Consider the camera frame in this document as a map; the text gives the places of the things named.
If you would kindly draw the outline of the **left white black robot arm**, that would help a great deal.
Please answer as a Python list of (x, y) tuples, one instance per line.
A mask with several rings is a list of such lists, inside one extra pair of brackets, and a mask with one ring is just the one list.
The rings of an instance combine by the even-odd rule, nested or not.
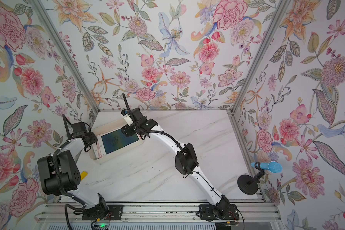
[(81, 173), (76, 165), (82, 151), (88, 151), (97, 142), (87, 123), (71, 124), (64, 120), (67, 140), (53, 154), (37, 161), (40, 184), (46, 195), (64, 196), (80, 205), (72, 207), (86, 219), (98, 220), (110, 211), (106, 201), (97, 192), (81, 185)]

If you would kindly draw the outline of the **pink writing tablet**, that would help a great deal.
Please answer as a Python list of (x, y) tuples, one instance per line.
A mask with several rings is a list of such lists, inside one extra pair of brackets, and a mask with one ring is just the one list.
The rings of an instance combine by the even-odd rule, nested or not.
[(111, 159), (124, 152), (130, 151), (143, 143), (138, 134), (127, 137), (121, 129), (115, 129), (97, 136), (98, 141), (92, 145), (95, 157)]

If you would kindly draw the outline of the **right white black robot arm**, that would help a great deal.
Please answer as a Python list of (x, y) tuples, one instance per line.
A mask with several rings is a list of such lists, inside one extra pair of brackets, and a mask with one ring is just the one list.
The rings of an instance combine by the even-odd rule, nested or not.
[(205, 194), (208, 201), (207, 205), (199, 205), (199, 211), (195, 214), (204, 221), (224, 220), (238, 221), (240, 212), (236, 205), (231, 204), (225, 195), (213, 187), (205, 177), (202, 169), (199, 167), (196, 152), (191, 143), (183, 144), (173, 136), (166, 133), (165, 130), (153, 119), (147, 119), (140, 109), (122, 110), (122, 117), (126, 125), (121, 128), (121, 132), (131, 137), (137, 135), (142, 139), (156, 138), (175, 154), (175, 168), (183, 178), (191, 178), (197, 187)]

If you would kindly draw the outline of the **cream plastic storage box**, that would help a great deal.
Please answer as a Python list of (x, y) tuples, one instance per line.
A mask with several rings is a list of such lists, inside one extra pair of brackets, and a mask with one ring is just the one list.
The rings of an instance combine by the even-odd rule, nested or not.
[[(106, 133), (106, 132), (109, 132), (109, 131), (113, 131), (115, 129), (121, 129), (123, 126), (125, 126), (127, 123), (124, 119), (120, 119), (120, 120), (117, 120), (117, 121), (114, 121), (114, 122), (111, 122), (111, 123), (108, 123), (108, 124), (105, 124), (103, 126), (100, 126), (100, 127), (96, 127), (92, 130), (92, 132), (98, 136), (99, 134), (103, 134), (103, 133)], [(95, 157), (95, 154), (94, 154), (94, 151), (91, 147), (91, 149), (88, 151), (88, 154), (89, 154), (89, 157), (97, 164), (102, 164), (102, 163), (105, 163), (107, 161), (110, 161), (112, 159), (114, 159), (115, 157), (111, 158), (111, 159), (106, 159), (103, 158), (103, 159), (99, 159), (97, 160), (96, 157)]]

